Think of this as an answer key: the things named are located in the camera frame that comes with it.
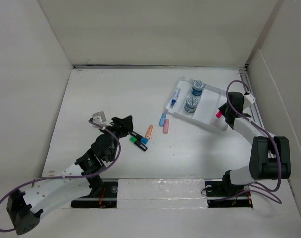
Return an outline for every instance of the white wall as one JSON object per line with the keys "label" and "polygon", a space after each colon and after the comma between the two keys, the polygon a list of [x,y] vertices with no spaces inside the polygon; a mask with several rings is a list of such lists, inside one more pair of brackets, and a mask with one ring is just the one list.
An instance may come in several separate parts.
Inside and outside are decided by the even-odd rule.
{"label": "white wall", "polygon": [[301,0],[284,1],[248,73],[266,128],[289,138],[301,214]]}
{"label": "white wall", "polygon": [[244,66],[277,0],[38,0],[73,64]]}
{"label": "white wall", "polygon": [[36,0],[0,0],[0,176],[39,176],[71,64]]}

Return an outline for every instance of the green cap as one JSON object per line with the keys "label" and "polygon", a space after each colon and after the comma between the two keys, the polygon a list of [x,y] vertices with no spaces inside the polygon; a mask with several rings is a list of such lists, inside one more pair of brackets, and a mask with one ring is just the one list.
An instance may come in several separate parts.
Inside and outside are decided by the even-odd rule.
{"label": "green cap", "polygon": [[132,141],[133,143],[136,141],[137,139],[133,136],[131,136],[130,141]]}

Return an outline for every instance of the white tray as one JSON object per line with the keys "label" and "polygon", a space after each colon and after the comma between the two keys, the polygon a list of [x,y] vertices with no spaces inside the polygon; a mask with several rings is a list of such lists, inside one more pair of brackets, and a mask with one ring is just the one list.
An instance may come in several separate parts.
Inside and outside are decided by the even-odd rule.
{"label": "white tray", "polygon": [[192,84],[194,80],[180,77],[175,88],[181,89],[179,98],[173,107],[170,106],[172,95],[167,102],[165,111],[175,117],[200,125],[206,129],[217,133],[222,133],[228,128],[225,118],[217,118],[215,114],[219,111],[219,107],[226,102],[226,92],[223,89],[205,85],[200,96],[198,96],[198,105],[194,113],[185,110],[186,98],[193,96],[191,94]]}

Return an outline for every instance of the pink object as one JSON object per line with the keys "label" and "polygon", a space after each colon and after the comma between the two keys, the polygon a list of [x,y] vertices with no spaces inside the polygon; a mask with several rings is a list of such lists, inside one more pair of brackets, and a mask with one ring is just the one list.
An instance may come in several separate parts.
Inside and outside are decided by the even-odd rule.
{"label": "pink object", "polygon": [[163,132],[164,134],[167,134],[168,131],[169,131],[169,119],[166,119],[166,120],[165,120],[165,124],[164,124],[164,129],[162,130],[162,132]]}
{"label": "pink object", "polygon": [[215,115],[217,118],[220,118],[222,116],[222,113],[220,111],[217,112],[217,114]]}

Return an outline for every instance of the round container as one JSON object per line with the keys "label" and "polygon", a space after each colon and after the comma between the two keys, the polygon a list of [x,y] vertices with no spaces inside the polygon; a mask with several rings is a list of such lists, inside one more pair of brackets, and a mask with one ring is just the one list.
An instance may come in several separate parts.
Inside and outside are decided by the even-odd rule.
{"label": "round container", "polygon": [[190,96],[186,99],[185,110],[189,113],[193,113],[198,105],[198,99],[196,97]]}
{"label": "round container", "polygon": [[202,94],[202,91],[204,89],[204,83],[200,80],[197,80],[192,85],[191,93],[194,96],[200,96]]}

